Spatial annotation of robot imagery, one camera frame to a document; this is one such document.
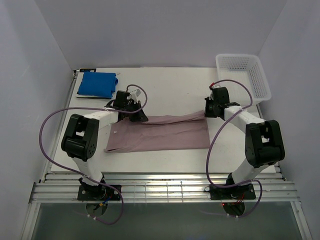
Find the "plastic mesh basket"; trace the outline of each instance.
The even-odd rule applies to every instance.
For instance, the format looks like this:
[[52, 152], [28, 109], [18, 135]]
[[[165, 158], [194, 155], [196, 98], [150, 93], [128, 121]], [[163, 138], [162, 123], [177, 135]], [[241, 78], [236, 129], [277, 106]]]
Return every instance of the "plastic mesh basket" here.
[[[271, 98], [267, 78], [260, 59], [247, 54], [219, 54], [215, 57], [218, 79], [231, 79], [244, 84], [252, 94], [253, 104]], [[230, 101], [241, 105], [250, 103], [248, 93], [232, 82], [222, 82], [220, 86], [228, 88]]]

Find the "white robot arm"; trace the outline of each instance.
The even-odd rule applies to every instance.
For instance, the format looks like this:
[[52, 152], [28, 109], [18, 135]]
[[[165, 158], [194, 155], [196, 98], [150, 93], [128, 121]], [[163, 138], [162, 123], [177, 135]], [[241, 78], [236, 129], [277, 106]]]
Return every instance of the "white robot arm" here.
[[[132, 122], [148, 121], [141, 109], [140, 102], [137, 100], [140, 93], [140, 90], [118, 91], [116, 98], [105, 106], [105, 111], [97, 111], [86, 115], [71, 115], [61, 142], [61, 148], [72, 158], [80, 172], [85, 176], [99, 183], [104, 183], [104, 176], [99, 170], [94, 156], [100, 129], [124, 118], [129, 118]], [[81, 183], [80, 188], [87, 193], [87, 198], [80, 199], [78, 194], [78, 200], [98, 199], [105, 194], [106, 189], [101, 184], [92, 182], [86, 177], [81, 177], [79, 181]]]
[[280, 126], [275, 120], [264, 120], [252, 115], [236, 102], [230, 102], [226, 87], [211, 87], [211, 95], [205, 104], [207, 118], [221, 118], [245, 133], [245, 159], [229, 174], [224, 188], [210, 186], [212, 200], [234, 199], [244, 195], [244, 199], [255, 199], [252, 181], [262, 170], [274, 165], [285, 157], [285, 149]]

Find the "white table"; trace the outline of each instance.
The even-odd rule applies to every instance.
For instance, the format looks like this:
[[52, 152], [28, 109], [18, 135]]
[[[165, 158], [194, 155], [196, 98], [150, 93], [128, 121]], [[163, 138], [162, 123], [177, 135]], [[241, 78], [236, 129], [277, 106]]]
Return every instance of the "white table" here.
[[[141, 67], [141, 68], [97, 68], [97, 72], [116, 73], [119, 80], [116, 90], [125, 90], [128, 84], [137, 84], [148, 94], [148, 103], [143, 109], [147, 116], [191, 114], [205, 108], [205, 97], [209, 96], [208, 86], [218, 80], [216, 68], [183, 67]], [[103, 108], [107, 99], [76, 98], [83, 73], [79, 73], [73, 89], [70, 107]], [[72, 114], [88, 114], [90, 110], [69, 110], [63, 124], [54, 160], [69, 168], [77, 165], [61, 149], [61, 141]], [[259, 116], [256, 106], [249, 112]], [[210, 140], [213, 139], [223, 121], [208, 118]], [[163, 150], [130, 153], [105, 153], [110, 126], [100, 130], [95, 161], [104, 173], [205, 173], [207, 149]], [[230, 173], [245, 158], [245, 135], [232, 124], [221, 132], [210, 157], [211, 173]], [[65, 169], [53, 165], [54, 173], [66, 173]], [[264, 173], [275, 173], [270, 166]]]

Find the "white wall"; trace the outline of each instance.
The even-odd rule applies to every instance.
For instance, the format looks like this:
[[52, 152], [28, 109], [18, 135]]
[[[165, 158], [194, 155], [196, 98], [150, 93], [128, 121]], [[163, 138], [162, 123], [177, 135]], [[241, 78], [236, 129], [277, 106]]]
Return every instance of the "white wall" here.
[[72, 71], [34, 0], [0, 0], [0, 33], [0, 238], [15, 240], [45, 164], [40, 125], [63, 106]]
[[35, 0], [72, 69], [257, 55], [286, 0]]
[[320, 239], [320, 2], [289, 0], [259, 56], [272, 93], [262, 112], [280, 123], [281, 169], [295, 181], [313, 239]]

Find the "purple wire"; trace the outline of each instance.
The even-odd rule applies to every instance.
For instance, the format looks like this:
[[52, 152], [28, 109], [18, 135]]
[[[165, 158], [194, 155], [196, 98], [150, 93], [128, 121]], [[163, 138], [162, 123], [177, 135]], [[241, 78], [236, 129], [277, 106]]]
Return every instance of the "purple wire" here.
[[[139, 88], [140, 90], [143, 91], [143, 93], [144, 93], [144, 95], [145, 95], [145, 102], [144, 102], [144, 104], [142, 105], [142, 107], [139, 108], [138, 110], [135, 110], [135, 111], [122, 111], [122, 110], [116, 110], [116, 109], [112, 109], [112, 108], [108, 108], [108, 109], [107, 109], [108, 111], [110, 111], [110, 112], [119, 112], [119, 113], [124, 113], [124, 114], [135, 114], [135, 113], [141, 111], [141, 110], [145, 107], [145, 105], [147, 104], [147, 101], [148, 101], [148, 95], [147, 95], [146, 91], [145, 91], [142, 87], [140, 87], [140, 86], [138, 86], [138, 85], [135, 85], [135, 84], [130, 84], [130, 85], [128, 85], [126, 89], [128, 90], [128, 88], [131, 87], [131, 86], [137, 87], [137, 88]], [[95, 111], [105, 111], [106, 109], [105, 109], [105, 108], [96, 108], [96, 107], [66, 107], [66, 108], [62, 108], [62, 109], [59, 109], [59, 110], [57, 110], [57, 111], [52, 112], [51, 114], [49, 114], [49, 115], [45, 118], [45, 120], [43, 121], [43, 123], [42, 123], [42, 125], [41, 125], [41, 127], [40, 127], [40, 131], [39, 131], [39, 146], [40, 146], [40, 150], [41, 150], [42, 154], [44, 155], [44, 157], [45, 157], [49, 162], [57, 165], [58, 167], [63, 168], [63, 169], [66, 169], [66, 170], [71, 171], [71, 172], [74, 172], [74, 173], [76, 173], [76, 174], [79, 174], [79, 175], [81, 175], [81, 176], [89, 179], [90, 181], [96, 183], [96, 184], [103, 185], [103, 186], [105, 186], [105, 187], [107, 187], [107, 188], [111, 188], [111, 189], [113, 189], [114, 191], [117, 191], [117, 192], [118, 192], [118, 194], [119, 194], [119, 196], [120, 196], [120, 199], [121, 199], [121, 212], [120, 212], [119, 216], [118, 216], [114, 221], [112, 221], [112, 222], [107, 222], [107, 221], [104, 221], [104, 220], [102, 220], [102, 219], [96, 218], [96, 220], [98, 220], [98, 221], [101, 222], [101, 223], [104, 223], [104, 224], [106, 224], [106, 225], [113, 225], [113, 224], [115, 224], [116, 222], [118, 222], [118, 221], [120, 220], [120, 218], [122, 217], [123, 212], [124, 212], [124, 198], [123, 198], [121, 192], [120, 192], [118, 189], [116, 189], [115, 187], [111, 186], [111, 185], [108, 185], [108, 184], [105, 184], [105, 183], [96, 181], [96, 180], [92, 179], [91, 177], [86, 176], [85, 174], [83, 174], [82, 172], [80, 172], [80, 171], [78, 171], [78, 170], [75, 170], [75, 169], [70, 168], [70, 167], [67, 167], [67, 166], [63, 166], [63, 165], [61, 165], [60, 163], [55, 162], [53, 159], [51, 159], [51, 158], [48, 156], [48, 154], [46, 153], [46, 151], [45, 151], [45, 149], [44, 149], [43, 142], [42, 142], [42, 134], [43, 134], [43, 131], [44, 131], [45, 124], [47, 123], [47, 121], [48, 121], [53, 115], [55, 115], [55, 114], [57, 114], [57, 113], [60, 113], [60, 112], [63, 112], [63, 111], [67, 111], [67, 110], [95, 110]]]
[[[242, 109], [240, 109], [239, 111], [237, 111], [235, 114], [233, 114], [228, 120], [226, 120], [222, 126], [219, 128], [219, 130], [216, 132], [211, 144], [210, 144], [210, 147], [209, 147], [209, 150], [208, 150], [208, 154], [206, 156], [206, 163], [205, 163], [205, 174], [206, 174], [206, 177], [209, 181], [209, 183], [216, 187], [216, 188], [219, 188], [219, 189], [228, 189], [228, 188], [233, 188], [233, 187], [236, 187], [236, 186], [239, 186], [239, 185], [243, 185], [243, 184], [248, 184], [248, 183], [251, 183], [251, 182], [258, 182], [258, 184], [260, 185], [260, 195], [259, 195], [259, 198], [256, 202], [256, 204], [245, 214], [241, 215], [241, 216], [238, 216], [238, 218], [243, 218], [245, 216], [248, 216], [249, 214], [251, 214], [255, 209], [256, 207], [258, 206], [260, 200], [261, 200], [261, 197], [262, 197], [262, 184], [259, 180], [257, 179], [254, 179], [254, 180], [245, 180], [245, 181], [242, 181], [242, 182], [239, 182], [239, 183], [236, 183], [236, 184], [231, 184], [231, 185], [219, 185], [219, 184], [214, 184], [212, 182], [212, 180], [210, 179], [210, 174], [209, 174], [209, 160], [210, 160], [210, 154], [211, 154], [211, 151], [212, 151], [212, 148], [214, 147], [214, 144], [220, 134], [220, 132], [224, 129], [224, 127], [232, 120], [234, 119], [239, 113], [241, 113], [243, 110], [251, 107], [253, 105], [253, 98], [252, 98], [252, 95], [250, 93], [250, 91], [248, 90], [248, 88], [243, 85], [242, 83], [238, 82], [238, 81], [235, 81], [235, 80], [231, 80], [231, 79], [224, 79], [224, 80], [220, 80], [220, 81], [217, 81], [215, 82], [214, 84], [218, 84], [218, 83], [222, 83], [222, 82], [232, 82], [232, 83], [236, 83], [238, 85], [240, 85], [241, 87], [243, 87], [246, 92], [248, 93], [249, 97], [250, 97], [250, 104], [247, 105], [247, 106], [244, 106]], [[220, 215], [220, 213], [209, 213], [209, 212], [203, 212], [203, 213], [206, 213], [206, 214], [213, 214], [213, 215]]]

